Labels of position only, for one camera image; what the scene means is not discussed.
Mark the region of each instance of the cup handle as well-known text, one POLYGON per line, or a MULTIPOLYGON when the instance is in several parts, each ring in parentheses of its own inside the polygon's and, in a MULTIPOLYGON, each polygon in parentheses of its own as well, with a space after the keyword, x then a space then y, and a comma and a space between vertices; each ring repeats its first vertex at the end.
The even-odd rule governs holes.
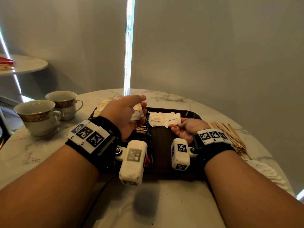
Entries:
POLYGON ((61 119, 61 117, 62 117, 61 112, 58 111, 58 110, 54 110, 53 113, 55 115, 56 121, 59 121, 61 119))
POLYGON ((77 112, 78 110, 80 110, 80 109, 83 107, 83 101, 81 101, 81 100, 76 100, 76 102, 78 102, 78 101, 81 102, 81 107, 79 107, 79 108, 76 110, 76 112, 77 112))

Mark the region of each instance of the forearm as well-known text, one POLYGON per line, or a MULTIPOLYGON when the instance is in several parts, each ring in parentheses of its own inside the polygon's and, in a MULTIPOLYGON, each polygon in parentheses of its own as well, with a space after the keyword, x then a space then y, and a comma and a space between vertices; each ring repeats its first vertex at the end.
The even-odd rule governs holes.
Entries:
POLYGON ((304 227, 304 205, 228 150, 205 166, 227 227, 304 227))
POLYGON ((89 161, 64 145, 0 191, 0 227, 71 227, 98 175, 89 161))

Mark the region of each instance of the black cable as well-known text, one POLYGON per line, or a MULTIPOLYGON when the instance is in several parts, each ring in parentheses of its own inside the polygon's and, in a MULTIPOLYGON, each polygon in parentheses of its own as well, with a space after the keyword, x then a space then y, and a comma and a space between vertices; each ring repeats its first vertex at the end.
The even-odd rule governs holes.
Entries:
POLYGON ((109 178, 109 180, 103 185, 103 187, 102 187, 101 190, 99 191, 98 195, 97 195, 96 198, 94 199, 93 204, 91 205, 91 207, 90 207, 89 211, 87 212, 85 218, 83 219, 83 221, 82 221, 82 223, 81 223, 81 225, 80 225, 80 228, 83 228, 83 227, 84 227, 84 225, 85 225, 85 223, 87 222, 87 220, 88 220, 88 218, 89 218, 91 212, 93 211, 93 209, 94 209, 94 207, 95 207, 95 205, 96 205, 96 203, 97 203, 99 197, 101 196, 102 192, 105 190, 105 188, 106 188, 106 186, 108 185, 108 183, 109 183, 112 179, 114 179, 115 177, 117 177, 117 176, 118 176, 118 174, 112 176, 112 177, 109 178))

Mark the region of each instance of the person's left arm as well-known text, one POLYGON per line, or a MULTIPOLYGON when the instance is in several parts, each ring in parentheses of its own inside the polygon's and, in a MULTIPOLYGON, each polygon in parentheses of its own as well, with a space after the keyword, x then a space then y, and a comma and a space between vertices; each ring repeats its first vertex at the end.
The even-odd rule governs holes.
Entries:
MULTIPOLYGON (((133 107, 146 97, 125 96, 111 101, 100 116, 127 138, 139 125, 129 122, 133 107)), ((0 191, 0 227, 73 227, 97 181, 99 171, 82 155, 64 145, 40 165, 0 191)))

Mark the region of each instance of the cup rim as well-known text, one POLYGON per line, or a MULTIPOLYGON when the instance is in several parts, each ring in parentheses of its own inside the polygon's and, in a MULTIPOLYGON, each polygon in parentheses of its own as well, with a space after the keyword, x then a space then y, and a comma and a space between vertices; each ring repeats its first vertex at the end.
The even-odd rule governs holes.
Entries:
POLYGON ((46 98, 47 100, 49 100, 49 101, 53 101, 53 102, 65 102, 65 101, 71 101, 71 100, 76 99, 76 97, 77 97, 77 93, 74 93, 74 92, 72 92, 72 91, 65 91, 65 90, 54 91, 54 92, 50 92, 50 93, 48 93, 47 95, 45 95, 45 98, 46 98), (69 93, 71 93, 71 94, 74 94, 74 95, 75 95, 75 97, 74 97, 74 98, 71 98, 71 99, 67 99, 67 100, 61 100, 61 101, 54 101, 54 100, 51 100, 51 99, 50 99, 50 94, 59 93, 59 92, 69 92, 69 93))
POLYGON ((23 103, 20 103, 18 105, 16 105, 14 108, 13 108, 13 111, 18 114, 18 115, 37 115, 37 114, 42 114, 42 113, 46 113, 52 109, 55 108, 55 102, 53 101, 50 101, 50 100, 45 100, 45 99, 40 99, 40 100, 33 100, 33 101, 28 101, 28 102, 23 102, 23 103), (24 113, 20 113, 20 111, 18 112, 18 108, 20 107, 20 105, 30 105, 30 103, 33 103, 33 102, 39 102, 39 101, 44 101, 44 102, 51 102, 52 103, 52 107, 48 110, 45 110, 45 111, 41 111, 41 112, 37 112, 37 113, 31 113, 31 114, 24 114, 24 113))

